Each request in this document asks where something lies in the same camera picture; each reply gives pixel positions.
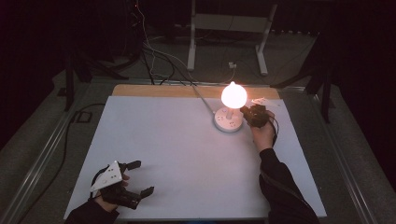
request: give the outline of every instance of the lamp base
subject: lamp base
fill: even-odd
[[[240,113],[232,114],[230,119],[227,119],[227,113],[230,108],[223,107],[215,114],[216,127],[225,133],[234,133],[242,127],[243,117]]]

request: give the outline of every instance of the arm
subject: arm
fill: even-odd
[[[67,217],[65,224],[114,223],[119,213],[115,209],[107,211],[109,204],[106,204],[103,200],[102,202],[97,202],[96,199],[89,200],[74,209]]]
[[[275,116],[267,111],[270,121]],[[279,161],[272,149],[274,129],[266,123],[261,128],[250,127],[253,141],[262,159],[259,181],[262,194],[271,206],[270,223],[318,223],[312,208],[303,198],[289,168]]]

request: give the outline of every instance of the table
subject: table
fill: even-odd
[[[216,98],[220,97],[222,87],[197,89],[210,105],[221,106]],[[279,108],[273,108],[282,127],[276,142],[278,157],[290,167],[317,214],[326,216],[286,107],[276,90],[247,88],[247,94],[249,98],[265,96],[279,104]],[[107,100],[65,216],[84,202],[91,178],[99,169],[115,159],[130,162],[121,161],[129,159],[141,160],[142,167],[130,173],[132,186],[128,190],[138,192],[151,185],[156,189],[135,211],[120,208],[120,219],[265,217],[269,205],[260,192],[260,161],[248,126],[237,133],[222,133],[214,127],[209,117],[213,115],[206,112],[192,87],[117,86]],[[198,122],[190,121],[189,114]],[[147,126],[141,126],[142,120]]]

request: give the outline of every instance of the metal frame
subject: metal frame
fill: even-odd
[[[54,131],[49,137],[47,144],[41,150],[40,155],[37,157],[29,172],[26,174],[21,186],[18,188],[17,193],[8,205],[5,213],[1,216],[0,223],[17,223],[18,219],[21,218],[21,213],[25,209],[26,203],[34,190],[35,185],[43,174],[53,152],[61,141],[67,124],[73,117],[74,111],[76,110],[76,105],[84,96],[88,86],[88,84],[81,84],[79,87],[79,90],[76,94],[77,100],[70,105],[70,110],[63,113]]]
[[[312,95],[310,97],[310,101],[314,111],[317,114],[318,120],[320,120],[320,124],[322,125],[324,132],[329,137],[332,150],[331,153],[335,157],[338,169],[340,170],[341,176],[344,178],[344,182],[346,183],[346,188],[349,191],[350,198],[355,204],[356,211],[361,218],[361,223],[376,224],[377,221],[375,219],[374,213],[367,204],[363,192],[361,191],[359,184],[356,182],[356,179],[353,176],[349,165],[347,164],[347,159],[344,156],[343,150],[335,140],[335,135],[332,128],[326,124],[325,120],[321,116],[321,111],[319,110],[319,97],[317,95]]]
[[[263,76],[268,75],[267,65],[264,60],[263,50],[271,31],[272,21],[276,12],[276,4],[271,6],[267,18],[262,17],[241,17],[226,15],[197,14],[195,12],[195,0],[191,0],[191,40],[189,59],[187,69],[193,71],[195,67],[195,29],[226,30],[226,31],[244,31],[253,33],[262,33],[262,42],[256,46],[256,55],[259,62],[260,73]]]

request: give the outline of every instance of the white board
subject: white board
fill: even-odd
[[[213,109],[219,99],[206,99]],[[282,100],[276,114],[275,151],[319,217],[326,212]],[[85,203],[94,175],[113,161],[142,161],[127,189],[154,193],[136,210],[119,207],[119,219],[240,219],[267,217],[259,186],[260,158],[246,123],[223,133],[199,98],[110,96],[65,212]]]

